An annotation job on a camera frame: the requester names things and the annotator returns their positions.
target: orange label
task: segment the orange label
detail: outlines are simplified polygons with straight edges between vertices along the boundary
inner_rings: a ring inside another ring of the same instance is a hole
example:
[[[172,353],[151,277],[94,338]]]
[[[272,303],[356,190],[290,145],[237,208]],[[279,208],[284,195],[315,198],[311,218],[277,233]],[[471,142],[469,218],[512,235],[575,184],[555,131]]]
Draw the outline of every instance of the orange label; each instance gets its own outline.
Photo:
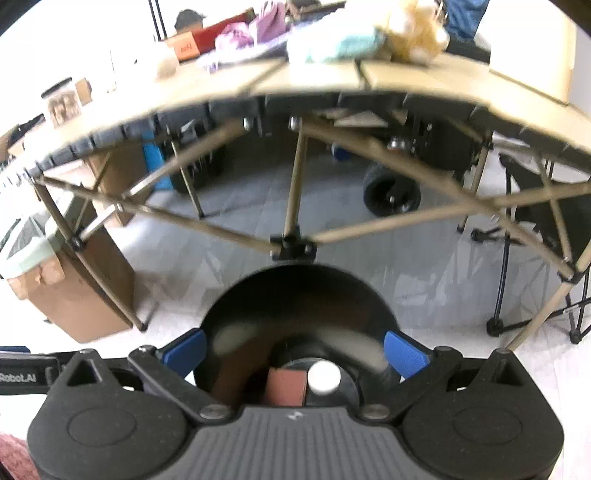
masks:
[[[179,60],[187,60],[198,57],[200,54],[193,34],[191,32],[181,33],[165,40],[166,45],[174,48]]]

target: white floor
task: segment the white floor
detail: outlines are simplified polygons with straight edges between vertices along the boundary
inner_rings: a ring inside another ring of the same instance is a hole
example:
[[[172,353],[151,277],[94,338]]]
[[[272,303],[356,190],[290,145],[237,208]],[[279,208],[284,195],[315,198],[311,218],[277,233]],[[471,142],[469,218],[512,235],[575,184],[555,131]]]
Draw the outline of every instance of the white floor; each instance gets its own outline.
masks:
[[[229,158],[250,141],[236,144]],[[249,161],[234,162],[200,197],[212,221],[267,238],[282,230],[291,159],[277,145],[258,142]],[[366,166],[362,160],[335,163],[328,154],[310,159],[300,213],[304,233],[371,218],[362,203]],[[503,192],[504,182],[504,171],[492,154],[479,192]],[[426,189],[422,193],[421,207],[446,201]],[[158,192],[151,202],[194,214],[187,198],[177,193]],[[484,330],[494,310],[502,246],[469,241],[470,226],[492,226],[487,218],[471,218],[462,236],[456,225],[457,219],[451,219],[334,244],[320,249],[317,260],[371,284],[391,305],[401,327],[420,342],[454,346],[465,356],[488,356],[511,338],[493,339]],[[132,330],[87,345],[105,357],[124,356],[147,343],[166,344],[198,326],[224,289],[271,264],[264,254],[146,218],[135,218],[111,233],[137,272],[137,311],[150,327],[144,334]],[[557,285],[556,272],[532,252],[512,248],[502,317],[507,322],[531,317]],[[33,352],[80,348],[60,329],[43,323],[30,305],[16,300],[5,282],[0,282],[0,304],[0,344],[27,345]],[[591,338],[572,346],[567,329],[567,319],[548,322],[517,354],[564,427],[564,450],[552,479],[583,480],[591,471],[586,455],[591,449],[591,417],[586,414]],[[24,436],[42,402],[38,396],[0,397],[0,431]]]

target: table frame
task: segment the table frame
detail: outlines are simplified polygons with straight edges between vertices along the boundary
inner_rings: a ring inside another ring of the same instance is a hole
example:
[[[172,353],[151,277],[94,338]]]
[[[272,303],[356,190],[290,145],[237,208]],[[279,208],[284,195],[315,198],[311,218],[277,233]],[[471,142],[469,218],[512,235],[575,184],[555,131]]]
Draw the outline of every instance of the table frame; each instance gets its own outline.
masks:
[[[299,230],[298,216],[302,192],[303,168],[306,161],[307,141],[310,137],[321,140],[327,144],[337,143],[341,147],[355,154],[381,163],[397,173],[422,183],[454,200],[454,203],[450,205],[432,207],[388,218],[371,220],[358,225],[345,226],[307,236],[306,241],[311,242],[317,247],[370,233],[390,231],[408,225],[417,225],[419,223],[443,220],[457,216],[464,216],[464,219],[458,227],[459,231],[463,231],[469,215],[476,213],[491,215],[496,220],[499,227],[505,230],[507,234],[512,238],[521,241],[524,245],[528,245],[536,250],[545,261],[553,265],[563,279],[556,293],[543,306],[535,318],[533,318],[533,320],[509,343],[508,347],[514,350],[542,325],[550,313],[556,309],[559,302],[572,290],[574,285],[576,285],[581,279],[584,272],[589,268],[589,265],[591,264],[591,241],[576,262],[573,262],[569,255],[567,258],[560,258],[549,247],[539,241],[532,232],[524,229],[521,225],[513,221],[510,215],[505,213],[504,209],[550,202],[560,235],[563,252],[569,253],[570,242],[557,200],[591,194],[591,181],[553,186],[548,180],[547,175],[544,175],[545,169],[541,168],[540,172],[544,184],[543,188],[530,189],[524,192],[506,195],[478,196],[477,192],[479,183],[491,148],[490,139],[488,136],[484,138],[481,134],[475,132],[465,124],[452,120],[450,120],[450,122],[474,140],[482,142],[475,176],[469,190],[464,189],[462,185],[444,172],[436,170],[404,152],[388,150],[382,142],[370,135],[360,134],[355,132],[354,129],[334,127],[317,117],[291,118],[290,128],[293,131],[297,131],[299,136],[287,202],[287,212],[283,230],[284,238],[294,236]],[[96,188],[87,189],[61,180],[44,177],[43,175],[31,179],[40,199],[47,207],[51,216],[56,220],[60,232],[72,246],[89,274],[103,289],[106,296],[117,306],[122,317],[128,319],[140,330],[145,330],[146,326],[142,324],[135,313],[108,287],[105,279],[102,278],[99,270],[93,262],[85,257],[83,252],[84,241],[88,240],[93,233],[100,229],[110,215],[116,211],[124,211],[171,222],[198,232],[208,233],[218,238],[233,241],[243,247],[253,248],[271,255],[279,255],[282,250],[281,243],[259,239],[202,220],[203,210],[199,204],[194,189],[191,188],[192,186],[190,185],[188,175],[186,174],[183,175],[183,179],[185,179],[191,201],[196,208],[199,219],[181,216],[164,209],[142,205],[134,201],[136,195],[154,185],[161,178],[177,171],[180,171],[182,174],[184,170],[186,173],[186,167],[192,163],[195,158],[199,158],[203,154],[209,153],[222,145],[230,143],[235,138],[240,137],[250,130],[251,125],[252,122],[249,119],[231,119],[222,126],[208,133],[200,141],[182,151],[178,149],[178,145],[173,144],[175,155],[169,162],[144,177],[119,197],[105,195],[96,191]],[[514,152],[530,153],[534,156],[536,162],[541,165],[543,155],[530,147],[514,145],[510,142],[500,144],[495,142],[495,146],[500,146],[505,150],[511,150]],[[55,202],[47,191],[47,186],[70,191],[74,195],[87,200],[102,202],[107,205],[108,208],[87,225],[79,235],[77,235],[61,215]]]

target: pink blanket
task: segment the pink blanket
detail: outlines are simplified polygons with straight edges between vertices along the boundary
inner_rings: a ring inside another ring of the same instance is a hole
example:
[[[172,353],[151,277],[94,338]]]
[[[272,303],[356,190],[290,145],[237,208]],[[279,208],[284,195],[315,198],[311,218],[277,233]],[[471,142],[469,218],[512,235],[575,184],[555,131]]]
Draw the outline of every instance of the pink blanket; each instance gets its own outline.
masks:
[[[0,463],[14,480],[40,480],[24,440],[0,433]]]

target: purple bag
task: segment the purple bag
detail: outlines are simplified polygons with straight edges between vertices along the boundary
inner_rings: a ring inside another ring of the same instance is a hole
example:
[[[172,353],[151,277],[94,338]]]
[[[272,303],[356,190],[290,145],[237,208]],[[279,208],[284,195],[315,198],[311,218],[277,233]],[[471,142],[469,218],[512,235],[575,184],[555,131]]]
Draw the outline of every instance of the purple bag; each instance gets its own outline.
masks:
[[[244,22],[226,25],[216,37],[216,50],[236,50],[252,45],[253,39]]]
[[[265,43],[283,35],[285,27],[285,4],[265,2],[261,13],[250,25],[233,23],[227,25],[216,38],[216,50],[237,50],[250,45]]]
[[[254,43],[264,43],[282,35],[285,27],[285,4],[283,2],[267,1],[261,13],[248,26]]]

